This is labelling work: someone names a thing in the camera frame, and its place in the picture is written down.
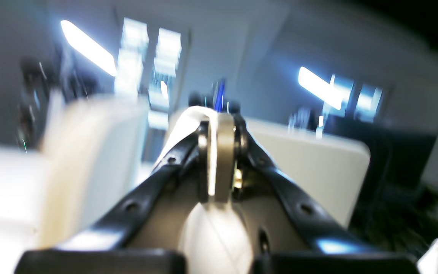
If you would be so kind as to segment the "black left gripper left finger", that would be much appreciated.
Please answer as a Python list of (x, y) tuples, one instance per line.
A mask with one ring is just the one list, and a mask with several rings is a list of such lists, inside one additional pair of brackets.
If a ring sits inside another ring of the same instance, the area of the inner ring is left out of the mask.
[(186, 259), (165, 249), (129, 249), (151, 216), (160, 197), (187, 163), (196, 158), (199, 138), (208, 135), (209, 123), (179, 141), (159, 161), (152, 174), (129, 192), (97, 222), (52, 248), (26, 251), (16, 274), (184, 274)]

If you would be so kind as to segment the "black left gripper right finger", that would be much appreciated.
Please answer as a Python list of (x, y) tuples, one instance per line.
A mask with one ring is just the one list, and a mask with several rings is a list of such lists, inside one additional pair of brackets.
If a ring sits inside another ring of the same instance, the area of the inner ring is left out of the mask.
[(215, 197), (226, 200), (233, 168), (242, 187), (230, 191), (240, 205), (257, 253), (252, 274), (417, 274), (407, 255), (381, 251), (350, 234), (275, 165), (239, 114), (220, 114)]

